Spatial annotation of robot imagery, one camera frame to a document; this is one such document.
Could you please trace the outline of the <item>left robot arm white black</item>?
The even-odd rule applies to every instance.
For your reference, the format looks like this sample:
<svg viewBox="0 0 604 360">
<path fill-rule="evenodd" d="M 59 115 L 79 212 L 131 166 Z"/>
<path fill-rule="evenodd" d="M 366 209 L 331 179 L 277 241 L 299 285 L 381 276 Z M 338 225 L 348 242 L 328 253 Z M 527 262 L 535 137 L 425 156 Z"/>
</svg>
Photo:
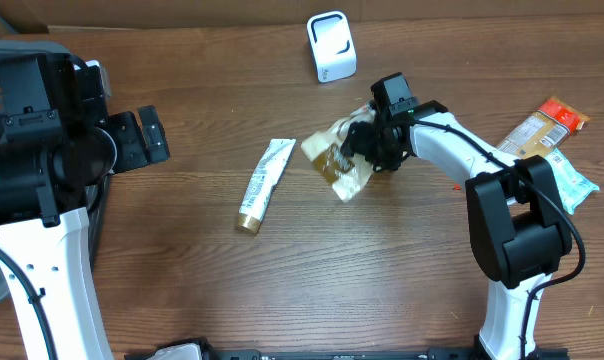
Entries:
<svg viewBox="0 0 604 360">
<path fill-rule="evenodd" d="M 88 187 L 168 160 L 152 106 L 110 114 L 102 70 L 68 53 L 0 59 L 0 267 L 31 359 L 108 359 Z"/>
</svg>

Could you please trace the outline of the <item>beige paper pouch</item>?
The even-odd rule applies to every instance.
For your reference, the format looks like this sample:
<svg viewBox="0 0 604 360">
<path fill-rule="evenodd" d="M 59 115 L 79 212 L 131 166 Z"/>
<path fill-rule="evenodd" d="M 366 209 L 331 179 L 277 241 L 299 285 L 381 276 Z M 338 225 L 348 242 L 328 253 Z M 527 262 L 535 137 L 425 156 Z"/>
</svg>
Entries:
<svg viewBox="0 0 604 360">
<path fill-rule="evenodd" d="M 315 132 L 301 144 L 313 168 L 344 203 L 366 186 L 373 174 L 373 166 L 362 155 L 344 155 L 340 151 L 341 145 L 346 140 L 351 124 L 372 124 L 375 114 L 372 106 L 365 103 L 349 116 L 338 119 L 327 130 Z"/>
</svg>

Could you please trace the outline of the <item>orange spaghetti pack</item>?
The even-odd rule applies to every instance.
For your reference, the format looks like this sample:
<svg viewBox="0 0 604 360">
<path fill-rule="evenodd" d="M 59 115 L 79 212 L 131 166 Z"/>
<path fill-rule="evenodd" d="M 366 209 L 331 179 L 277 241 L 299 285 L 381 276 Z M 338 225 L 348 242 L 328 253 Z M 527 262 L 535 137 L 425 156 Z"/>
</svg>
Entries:
<svg viewBox="0 0 604 360">
<path fill-rule="evenodd" d="M 497 149 L 521 159 L 546 157 L 589 120 L 585 113 L 552 96 L 512 130 Z"/>
</svg>

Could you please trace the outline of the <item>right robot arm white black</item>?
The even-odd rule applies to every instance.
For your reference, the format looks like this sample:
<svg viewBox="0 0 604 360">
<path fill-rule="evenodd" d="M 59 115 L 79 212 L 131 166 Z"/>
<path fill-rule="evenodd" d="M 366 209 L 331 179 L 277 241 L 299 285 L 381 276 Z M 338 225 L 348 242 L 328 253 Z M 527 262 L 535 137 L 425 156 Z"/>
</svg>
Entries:
<svg viewBox="0 0 604 360">
<path fill-rule="evenodd" d="M 519 159 L 461 126 L 437 101 L 421 103 L 396 73 L 371 87 L 372 122 L 352 124 L 341 146 L 376 172 L 396 171 L 409 157 L 426 160 L 463 186 L 471 249 L 488 279 L 484 323 L 469 359 L 565 359 L 541 349 L 534 328 L 544 289 L 563 256 L 583 243 L 566 216 L 551 165 Z"/>
</svg>

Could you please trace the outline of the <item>white cream tube gold cap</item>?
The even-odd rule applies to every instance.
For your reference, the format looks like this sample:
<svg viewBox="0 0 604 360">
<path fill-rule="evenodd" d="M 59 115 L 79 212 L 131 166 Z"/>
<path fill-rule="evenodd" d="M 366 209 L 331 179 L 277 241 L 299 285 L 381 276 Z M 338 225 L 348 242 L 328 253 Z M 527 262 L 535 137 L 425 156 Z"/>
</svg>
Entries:
<svg viewBox="0 0 604 360">
<path fill-rule="evenodd" d="M 257 234 L 272 192 L 279 183 L 296 144 L 295 139 L 272 139 L 248 183 L 239 208 L 236 227 Z"/>
</svg>

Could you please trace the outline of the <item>teal wet wipes pack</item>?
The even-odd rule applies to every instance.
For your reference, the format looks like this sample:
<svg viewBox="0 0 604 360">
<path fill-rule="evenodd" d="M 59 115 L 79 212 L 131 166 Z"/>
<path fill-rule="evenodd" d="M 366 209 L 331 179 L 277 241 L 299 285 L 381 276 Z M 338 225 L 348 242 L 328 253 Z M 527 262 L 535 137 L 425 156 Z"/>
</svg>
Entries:
<svg viewBox="0 0 604 360">
<path fill-rule="evenodd" d="M 600 187 L 580 174 L 559 149 L 554 149 L 545 159 L 551 165 L 564 210 L 569 215 Z"/>
</svg>

